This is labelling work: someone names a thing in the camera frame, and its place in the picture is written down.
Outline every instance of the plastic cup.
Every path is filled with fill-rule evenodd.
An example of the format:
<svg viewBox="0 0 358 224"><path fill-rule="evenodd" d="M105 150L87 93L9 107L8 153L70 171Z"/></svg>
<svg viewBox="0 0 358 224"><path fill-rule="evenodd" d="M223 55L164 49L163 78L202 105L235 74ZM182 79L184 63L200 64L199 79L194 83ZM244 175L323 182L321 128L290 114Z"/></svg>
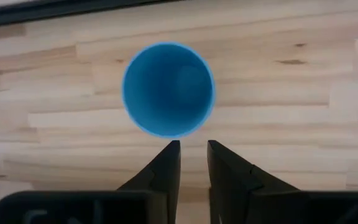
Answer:
<svg viewBox="0 0 358 224"><path fill-rule="evenodd" d="M134 56L125 71L122 97L140 129L177 139L197 130L211 114L213 75L190 47L160 42Z"/></svg>

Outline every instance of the wooden table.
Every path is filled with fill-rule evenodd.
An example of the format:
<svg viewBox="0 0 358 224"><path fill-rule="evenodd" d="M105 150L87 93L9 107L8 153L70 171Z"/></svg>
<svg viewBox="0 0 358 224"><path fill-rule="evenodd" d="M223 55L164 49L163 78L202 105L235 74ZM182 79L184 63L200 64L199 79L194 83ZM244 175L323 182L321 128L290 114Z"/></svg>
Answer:
<svg viewBox="0 0 358 224"><path fill-rule="evenodd" d="M358 189L358 1L193 0L0 27L0 197L114 189L169 140L129 119L121 80L146 45L197 50L210 119L181 139L178 223L206 223L206 141L301 189Z"/></svg>

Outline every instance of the blue cup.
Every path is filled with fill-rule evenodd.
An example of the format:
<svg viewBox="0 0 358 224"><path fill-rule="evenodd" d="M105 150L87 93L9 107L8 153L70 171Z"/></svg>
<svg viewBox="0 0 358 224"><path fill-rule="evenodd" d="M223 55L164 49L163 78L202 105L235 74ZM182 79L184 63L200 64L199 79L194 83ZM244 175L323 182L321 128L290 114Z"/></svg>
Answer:
<svg viewBox="0 0 358 224"><path fill-rule="evenodd" d="M215 101L212 72L190 47L160 42L137 53L122 83L124 106L146 133L177 139L198 129Z"/></svg>

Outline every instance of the cup rim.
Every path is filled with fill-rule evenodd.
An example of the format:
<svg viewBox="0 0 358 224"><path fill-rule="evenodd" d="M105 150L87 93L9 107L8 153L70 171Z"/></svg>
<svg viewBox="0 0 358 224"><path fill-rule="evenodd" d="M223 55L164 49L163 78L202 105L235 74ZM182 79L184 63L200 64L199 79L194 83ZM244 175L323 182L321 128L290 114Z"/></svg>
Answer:
<svg viewBox="0 0 358 224"><path fill-rule="evenodd" d="M166 134L159 134L159 133L155 133L145 127L143 127L143 125L139 124L136 119L133 117L133 115L131 114L131 112L129 111L129 108L128 108L128 105L127 105L127 100L126 100L126 96L124 94L125 92L125 89L124 89L124 86L125 86L125 82L126 82L126 77L127 77L127 74L128 74L128 70L129 68L131 67L132 63L142 54L144 53L145 51L147 51L148 49L151 49L153 47L157 47L157 46L161 46L161 45L174 45L174 46L177 46L177 47L181 47L185 50L188 50L189 52L191 52L193 55L195 55L204 65L205 69L207 70L208 72L208 75L209 75L209 80L211 81L211 86L212 86L212 91L211 91L211 99L210 99L210 102L209 102L209 105L208 105L208 109L206 110L203 118L198 122L197 125L195 125L194 127L192 127L191 129L183 132L183 133L180 133L180 134L172 134L172 135L166 135ZM153 136L156 136L156 137L160 137L160 138L165 138L165 139L178 139L178 138L182 138L182 137L185 137L193 132L195 132L197 129L199 129L204 123L205 121L208 119L208 117L211 115L212 113L212 110L214 108L214 104L215 104L215 83L214 83L214 78L213 78L213 74L212 74L212 71L207 63L207 61L199 54L197 53L195 50L193 50L191 47L187 46L187 45L184 45L184 44L181 44L179 42L174 42L174 41L168 41L168 42L157 42L157 43L154 43L154 44L151 44L151 45L148 45L146 47L144 47L142 50L138 51L132 58L131 58L131 61L128 63L128 66L126 67L125 69L125 72L124 72L124 77L123 77L123 80L122 80L122 86L121 86L121 96L122 96L122 101L124 103L124 107L125 107L125 110L127 112L127 114L129 115L130 119L136 124L137 127L139 127L143 132L147 133L147 134L151 134Z"/></svg>

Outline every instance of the wood grain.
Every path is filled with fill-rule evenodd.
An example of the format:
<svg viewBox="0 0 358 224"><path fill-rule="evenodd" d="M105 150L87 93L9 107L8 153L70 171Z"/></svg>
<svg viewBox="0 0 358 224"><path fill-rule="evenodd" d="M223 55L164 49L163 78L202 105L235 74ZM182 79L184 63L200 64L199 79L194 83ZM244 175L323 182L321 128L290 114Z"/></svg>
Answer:
<svg viewBox="0 0 358 224"><path fill-rule="evenodd" d="M358 1L179 1L0 27L0 191L115 189L169 140L121 101L131 57L198 51L216 105L181 139L178 223L208 221L206 141L301 189L358 189Z"/></svg>

